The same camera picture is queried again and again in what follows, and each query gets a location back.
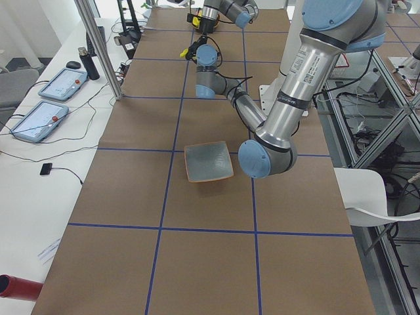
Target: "black mouse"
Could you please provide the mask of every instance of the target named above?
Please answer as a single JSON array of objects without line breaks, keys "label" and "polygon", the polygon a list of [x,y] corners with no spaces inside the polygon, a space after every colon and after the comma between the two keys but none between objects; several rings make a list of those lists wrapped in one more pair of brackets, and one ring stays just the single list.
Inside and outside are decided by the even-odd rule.
[{"label": "black mouse", "polygon": [[69,68],[69,69],[80,69],[80,67],[81,67],[81,64],[80,62],[77,62],[77,61],[69,61],[66,64],[66,68]]}]

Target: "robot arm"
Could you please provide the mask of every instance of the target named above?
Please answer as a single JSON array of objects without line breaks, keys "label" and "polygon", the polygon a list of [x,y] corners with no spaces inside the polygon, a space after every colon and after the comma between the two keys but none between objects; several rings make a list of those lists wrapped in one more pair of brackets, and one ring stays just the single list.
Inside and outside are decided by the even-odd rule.
[{"label": "robot arm", "polygon": [[213,33],[219,12],[244,28],[258,17],[258,6],[254,0],[205,0],[199,24],[203,34]]},{"label": "robot arm", "polygon": [[306,0],[302,44],[268,117],[237,80],[217,72],[217,52],[212,46],[198,48],[197,96],[224,95],[254,134],[255,140],[245,141],[239,149],[240,165],[246,174],[262,178],[292,168],[297,153],[291,135],[312,96],[324,84],[341,53],[366,51],[383,43],[387,2]]}]

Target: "keyboard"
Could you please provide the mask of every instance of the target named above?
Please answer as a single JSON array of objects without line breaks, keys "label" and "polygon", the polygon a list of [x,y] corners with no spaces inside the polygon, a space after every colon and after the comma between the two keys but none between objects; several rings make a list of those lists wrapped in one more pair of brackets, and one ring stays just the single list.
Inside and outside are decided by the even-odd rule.
[{"label": "keyboard", "polygon": [[[105,28],[104,26],[98,26],[99,34],[104,41],[105,49],[106,49],[106,38],[105,38]],[[87,46],[87,52],[92,56],[96,56],[95,48],[93,47],[92,41],[89,38],[89,35],[86,33],[86,46]]]}]

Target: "black bottle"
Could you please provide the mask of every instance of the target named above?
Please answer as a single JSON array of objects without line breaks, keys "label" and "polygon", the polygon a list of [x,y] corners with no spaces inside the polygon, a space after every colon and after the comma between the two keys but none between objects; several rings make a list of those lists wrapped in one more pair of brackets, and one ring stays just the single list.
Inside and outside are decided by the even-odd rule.
[{"label": "black bottle", "polygon": [[87,75],[91,80],[99,79],[99,73],[96,69],[95,63],[92,60],[92,56],[87,52],[85,47],[79,47],[79,56],[82,64],[84,65]]}]

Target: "red cylinder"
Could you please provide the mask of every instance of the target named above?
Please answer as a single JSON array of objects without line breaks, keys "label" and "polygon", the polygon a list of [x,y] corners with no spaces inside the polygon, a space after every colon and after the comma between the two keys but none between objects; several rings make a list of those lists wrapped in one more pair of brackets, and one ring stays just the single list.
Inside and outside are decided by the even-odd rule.
[{"label": "red cylinder", "polygon": [[36,301],[41,292],[42,286],[43,284],[39,282],[3,274],[0,276],[0,297]]}]

